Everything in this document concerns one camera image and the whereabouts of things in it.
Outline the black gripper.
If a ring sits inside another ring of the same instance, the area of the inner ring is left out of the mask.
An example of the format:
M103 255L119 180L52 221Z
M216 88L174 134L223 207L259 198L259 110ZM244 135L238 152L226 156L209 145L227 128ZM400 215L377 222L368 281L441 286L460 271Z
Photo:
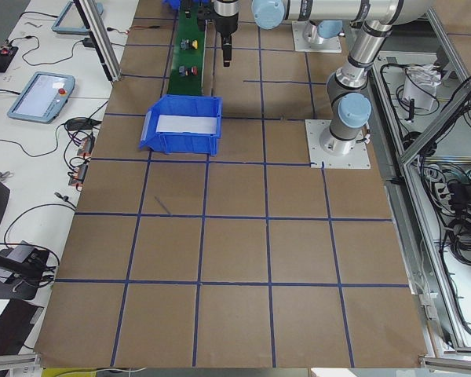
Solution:
M221 36L223 66L229 67L232 62L232 36L238 27L239 1L214 0L215 28Z

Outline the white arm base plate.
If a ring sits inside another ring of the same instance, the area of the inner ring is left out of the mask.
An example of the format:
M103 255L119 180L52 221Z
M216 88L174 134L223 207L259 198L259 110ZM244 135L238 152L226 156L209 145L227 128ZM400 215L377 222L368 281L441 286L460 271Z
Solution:
M305 133L309 148L309 160L312 168L323 169L354 169L371 168L367 145L363 133L351 141L339 141L330 132L329 119L306 119Z

